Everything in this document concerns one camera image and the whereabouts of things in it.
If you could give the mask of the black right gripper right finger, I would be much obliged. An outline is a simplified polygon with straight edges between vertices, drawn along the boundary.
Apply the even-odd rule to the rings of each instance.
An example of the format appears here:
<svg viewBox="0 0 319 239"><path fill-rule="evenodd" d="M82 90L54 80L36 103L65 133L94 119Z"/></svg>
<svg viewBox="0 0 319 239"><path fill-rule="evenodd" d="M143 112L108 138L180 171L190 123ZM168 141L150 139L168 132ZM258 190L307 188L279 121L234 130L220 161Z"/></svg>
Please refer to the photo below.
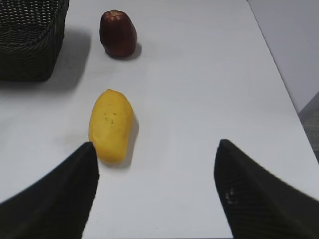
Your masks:
<svg viewBox="0 0 319 239"><path fill-rule="evenodd" d="M317 239L319 202L267 171L227 139L214 181L235 239Z"/></svg>

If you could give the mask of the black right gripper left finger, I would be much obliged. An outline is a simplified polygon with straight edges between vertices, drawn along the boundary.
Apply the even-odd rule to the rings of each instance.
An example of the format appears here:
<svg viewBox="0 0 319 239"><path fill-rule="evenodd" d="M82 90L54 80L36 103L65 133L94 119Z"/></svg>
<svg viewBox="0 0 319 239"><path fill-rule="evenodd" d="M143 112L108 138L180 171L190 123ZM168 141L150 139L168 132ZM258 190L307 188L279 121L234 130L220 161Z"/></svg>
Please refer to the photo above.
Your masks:
<svg viewBox="0 0 319 239"><path fill-rule="evenodd" d="M0 205L2 239L80 239L98 187L93 143Z"/></svg>

